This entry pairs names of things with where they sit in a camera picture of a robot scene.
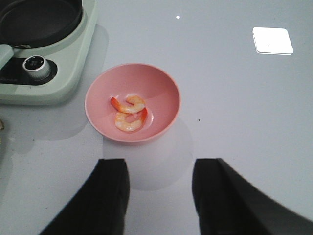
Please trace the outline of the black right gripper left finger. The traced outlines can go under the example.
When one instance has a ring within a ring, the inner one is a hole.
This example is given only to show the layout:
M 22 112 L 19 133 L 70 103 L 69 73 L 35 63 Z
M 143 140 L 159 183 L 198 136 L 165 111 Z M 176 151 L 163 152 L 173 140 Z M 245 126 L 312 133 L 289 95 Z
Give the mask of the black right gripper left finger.
M 122 235 L 130 195 L 124 159 L 99 159 L 94 170 L 43 235 Z

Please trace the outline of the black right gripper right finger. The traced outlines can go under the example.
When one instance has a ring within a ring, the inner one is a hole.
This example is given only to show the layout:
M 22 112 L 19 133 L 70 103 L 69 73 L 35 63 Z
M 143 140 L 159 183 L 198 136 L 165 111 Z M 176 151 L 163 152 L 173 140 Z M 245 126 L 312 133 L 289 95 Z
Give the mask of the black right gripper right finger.
M 192 193 L 202 235 L 311 235 L 312 221 L 280 205 L 223 159 L 197 159 Z

